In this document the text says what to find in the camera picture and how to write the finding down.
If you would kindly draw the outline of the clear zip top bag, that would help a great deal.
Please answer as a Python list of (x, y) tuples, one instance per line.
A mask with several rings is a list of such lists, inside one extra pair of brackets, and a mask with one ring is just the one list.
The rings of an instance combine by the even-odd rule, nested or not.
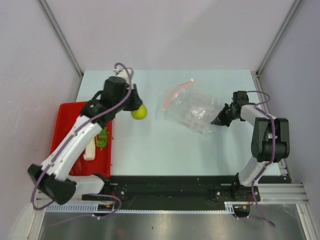
[(213, 95), (195, 88), (195, 82), (191, 78), (170, 90), (162, 110), (169, 119), (193, 132), (208, 136), (215, 130), (211, 122), (217, 117), (222, 104)]

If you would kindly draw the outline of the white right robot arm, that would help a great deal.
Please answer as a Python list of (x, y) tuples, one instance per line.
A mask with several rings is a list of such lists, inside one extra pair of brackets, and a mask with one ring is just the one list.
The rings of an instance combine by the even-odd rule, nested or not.
[(290, 154), (289, 121), (272, 116), (259, 108), (267, 101), (250, 102), (248, 93), (235, 91), (232, 102), (225, 104), (211, 125), (229, 127), (232, 121), (240, 120), (253, 126), (250, 144), (251, 159), (236, 177), (239, 183), (230, 188), (231, 196), (242, 201), (249, 194), (248, 187), (256, 185), (264, 172), (272, 165), (286, 159)]

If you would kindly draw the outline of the green fake grapes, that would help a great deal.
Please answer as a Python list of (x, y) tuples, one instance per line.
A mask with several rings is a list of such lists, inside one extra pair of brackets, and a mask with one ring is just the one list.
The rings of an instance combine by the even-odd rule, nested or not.
[(95, 136), (95, 145), (97, 148), (99, 148), (101, 151), (107, 147), (109, 143), (109, 130), (105, 126), (102, 131)]

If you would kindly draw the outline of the green fake pear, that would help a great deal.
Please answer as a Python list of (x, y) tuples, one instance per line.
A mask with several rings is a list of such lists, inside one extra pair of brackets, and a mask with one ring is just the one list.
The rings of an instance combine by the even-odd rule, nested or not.
[(137, 110), (131, 112), (131, 116), (135, 120), (143, 120), (147, 117), (148, 110), (144, 104), (142, 104)]

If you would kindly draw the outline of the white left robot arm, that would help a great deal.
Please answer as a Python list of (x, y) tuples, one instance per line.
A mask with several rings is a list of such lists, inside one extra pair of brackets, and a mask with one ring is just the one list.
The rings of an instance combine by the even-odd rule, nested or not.
[(64, 205), (75, 196), (94, 194), (105, 200), (111, 188), (99, 175), (70, 176), (69, 172), (95, 136), (120, 111), (136, 111), (142, 106), (131, 73), (122, 72), (109, 77), (104, 89), (98, 91), (82, 108), (70, 132), (40, 165), (31, 164), (27, 170), (34, 183), (53, 202)]

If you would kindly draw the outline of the red fake lobster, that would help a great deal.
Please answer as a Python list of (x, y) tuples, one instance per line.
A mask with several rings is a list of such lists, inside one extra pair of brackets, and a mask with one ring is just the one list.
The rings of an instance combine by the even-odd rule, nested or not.
[(70, 176), (85, 176), (86, 175), (86, 164), (84, 160), (78, 159), (72, 166)]

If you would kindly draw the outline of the green fake vegetable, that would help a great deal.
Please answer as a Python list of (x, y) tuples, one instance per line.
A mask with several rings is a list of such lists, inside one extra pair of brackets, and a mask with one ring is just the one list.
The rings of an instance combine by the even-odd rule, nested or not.
[(83, 154), (85, 161), (93, 161), (96, 158), (96, 140), (93, 138), (86, 146)]

